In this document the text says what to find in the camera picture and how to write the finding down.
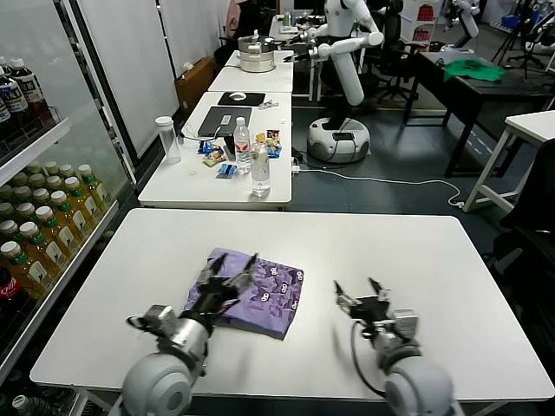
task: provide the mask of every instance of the white robot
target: white robot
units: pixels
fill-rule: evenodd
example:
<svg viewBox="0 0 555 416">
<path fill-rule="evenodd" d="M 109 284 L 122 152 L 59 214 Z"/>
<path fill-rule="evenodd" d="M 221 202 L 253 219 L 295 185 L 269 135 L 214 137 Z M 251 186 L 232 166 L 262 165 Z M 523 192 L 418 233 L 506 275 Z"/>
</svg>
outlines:
<svg viewBox="0 0 555 416">
<path fill-rule="evenodd" d="M 217 277 L 224 260 L 221 257 L 201 271 L 199 299 L 179 318 L 171 307 L 154 305 L 144 316 L 127 320 L 155 335 L 159 352 L 137 361 L 127 373 L 122 395 L 109 416 L 185 414 L 193 385 L 205 374 L 214 323 L 226 311 L 228 302 L 236 302 L 250 287 L 257 255 L 244 271 L 231 278 Z M 421 356 L 415 340 L 416 315 L 409 309 L 390 313 L 388 291 L 375 281 L 370 283 L 376 295 L 359 299 L 345 295 L 336 283 L 336 303 L 362 324 L 362 336 L 377 352 L 378 366 L 387 375 L 385 392 L 377 392 L 397 416 L 462 415 L 453 401 L 453 382 L 447 372 Z"/>
<path fill-rule="evenodd" d="M 288 61 L 331 59 L 347 102 L 357 106 L 364 100 L 362 85 L 356 73 L 352 52 L 379 46 L 383 34 L 375 25 L 370 10 L 364 0 L 327 0 L 324 5 L 327 24 L 318 29 L 310 28 L 295 41 L 313 41 L 327 36 L 335 40 L 332 44 L 322 43 L 307 54 L 292 56 Z M 369 33 L 352 38 L 355 23 L 366 28 Z M 320 119 L 310 125 L 308 138 L 309 153 L 326 162 L 349 163 L 362 159 L 369 150 L 370 134 L 360 121 L 345 116 L 339 119 Z"/>
</svg>

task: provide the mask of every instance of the mouse pad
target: mouse pad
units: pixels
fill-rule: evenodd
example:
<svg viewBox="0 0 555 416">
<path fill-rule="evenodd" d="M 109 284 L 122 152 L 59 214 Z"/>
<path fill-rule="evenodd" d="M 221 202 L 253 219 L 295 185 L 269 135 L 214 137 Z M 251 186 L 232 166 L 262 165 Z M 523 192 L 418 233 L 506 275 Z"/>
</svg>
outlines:
<svg viewBox="0 0 555 416">
<path fill-rule="evenodd" d="M 241 106 L 241 107 L 258 107 L 264 102 L 265 94 L 261 93 L 245 93 L 246 98 L 241 101 L 235 101 L 230 98 L 233 93 L 223 93 L 219 99 L 219 106 Z"/>
</svg>

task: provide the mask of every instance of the black cable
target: black cable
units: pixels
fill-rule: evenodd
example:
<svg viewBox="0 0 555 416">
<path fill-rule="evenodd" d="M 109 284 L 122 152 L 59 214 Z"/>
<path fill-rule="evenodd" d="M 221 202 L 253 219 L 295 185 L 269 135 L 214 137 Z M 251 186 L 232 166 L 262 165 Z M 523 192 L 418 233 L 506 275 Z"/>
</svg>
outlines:
<svg viewBox="0 0 555 416">
<path fill-rule="evenodd" d="M 358 359 L 356 358 L 356 351 L 355 351 L 355 328 L 356 325 L 361 324 L 359 321 L 354 321 L 353 322 L 353 326 L 350 327 L 350 355 L 353 359 L 353 364 L 355 364 L 355 370 L 356 373 L 358 374 L 358 376 L 360 377 L 361 381 L 364 383 L 364 385 L 369 388 L 372 393 L 377 394 L 380 397 L 383 397 L 385 399 L 385 392 L 383 392 L 382 390 L 378 390 L 377 388 L 375 388 L 374 386 L 372 386 L 364 377 L 364 375 L 362 374 L 361 368 L 358 365 Z"/>
</svg>

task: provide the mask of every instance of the office chair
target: office chair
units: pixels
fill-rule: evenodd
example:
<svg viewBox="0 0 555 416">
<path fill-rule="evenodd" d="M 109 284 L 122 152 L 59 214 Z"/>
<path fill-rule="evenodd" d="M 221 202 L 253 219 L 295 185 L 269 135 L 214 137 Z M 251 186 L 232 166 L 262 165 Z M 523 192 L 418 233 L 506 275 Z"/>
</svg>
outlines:
<svg viewBox="0 0 555 416">
<path fill-rule="evenodd" d="M 509 232 L 493 243 L 487 264 L 545 370 L 555 381 L 555 140 L 539 150 L 513 210 L 500 221 Z M 555 414 L 555 400 L 541 404 Z"/>
</svg>

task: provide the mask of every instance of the table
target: table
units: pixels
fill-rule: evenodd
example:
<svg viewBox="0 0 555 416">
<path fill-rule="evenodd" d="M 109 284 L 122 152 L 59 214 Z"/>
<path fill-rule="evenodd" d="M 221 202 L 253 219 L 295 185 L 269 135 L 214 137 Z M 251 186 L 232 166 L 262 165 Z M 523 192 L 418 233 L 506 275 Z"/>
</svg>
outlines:
<svg viewBox="0 0 555 416">
<path fill-rule="evenodd" d="M 486 179 L 491 175 L 496 161 L 499 159 L 501 152 L 508 146 L 510 140 L 515 140 L 517 137 L 528 141 L 535 146 L 541 146 L 548 140 L 555 138 L 555 111 L 544 111 L 541 113 L 522 114 L 507 117 L 505 120 L 506 129 L 501 135 L 497 146 L 493 150 L 492 155 L 487 161 L 484 171 L 478 178 L 476 185 L 470 192 L 467 202 L 464 204 L 462 210 L 469 212 L 477 205 L 485 202 L 493 202 L 505 212 L 513 210 L 513 204 L 507 198 L 517 197 L 522 192 L 528 173 L 525 173 L 520 183 L 517 185 L 513 192 L 499 194 L 487 185 L 484 185 Z"/>
<path fill-rule="evenodd" d="M 292 93 L 293 63 L 283 62 L 292 50 L 275 51 L 276 68 L 270 72 L 252 73 L 239 68 L 234 53 L 220 71 L 208 91 L 243 91 L 251 93 Z"/>
<path fill-rule="evenodd" d="M 210 107 L 216 106 L 222 93 L 205 93 L 189 117 L 187 124 L 196 133 Z M 278 107 L 252 109 L 249 130 L 252 134 L 279 129 L 282 152 L 270 161 L 271 191 L 263 199 L 251 195 L 251 175 L 234 175 L 232 179 L 216 179 L 219 165 L 208 167 L 197 154 L 199 142 L 185 139 L 180 146 L 183 160 L 168 165 L 163 159 L 139 195 L 142 206 L 213 210 L 272 210 L 291 201 L 291 94 L 268 93 Z M 191 132 L 184 128 L 184 134 Z M 223 146 L 224 140 L 215 140 Z"/>
<path fill-rule="evenodd" d="M 258 231 L 270 236 L 257 237 Z M 305 280 L 283 341 L 231 328 L 215 331 L 197 395 L 380 400 L 354 371 L 351 320 L 335 303 L 334 279 L 350 295 L 366 296 L 369 276 L 391 289 L 394 308 L 412 308 L 420 316 L 422 351 L 451 374 L 457 399 L 545 400 L 555 393 L 459 221 L 408 215 L 132 210 L 31 379 L 119 391 L 128 369 L 155 348 L 152 336 L 125 320 L 155 303 L 181 310 L 214 247 L 259 252 L 303 269 Z M 362 338 L 356 348 L 366 377 L 380 386 L 374 352 Z M 269 357 L 275 360 L 271 371 Z"/>
<path fill-rule="evenodd" d="M 502 121 L 507 116 L 539 111 L 552 97 L 552 94 L 543 87 L 532 85 L 524 78 L 510 72 L 504 75 L 500 82 L 465 79 L 459 76 L 444 82 L 445 70 L 436 64 L 440 58 L 446 64 L 457 59 L 477 58 L 487 65 L 493 65 L 476 55 L 456 50 L 416 54 L 412 64 L 415 80 L 405 109 L 403 123 L 407 124 L 410 118 L 417 88 L 421 84 L 447 108 L 443 122 L 439 126 L 445 127 L 451 114 L 454 114 L 465 125 L 447 165 L 445 176 L 450 177 L 454 174 L 477 176 L 481 169 L 458 166 L 474 125 L 478 125 L 497 140 L 504 128 Z M 416 126 L 429 127 L 429 125 L 422 124 Z M 499 168 L 498 176 L 505 174 L 520 144 L 519 140 L 515 142 Z"/>
</svg>

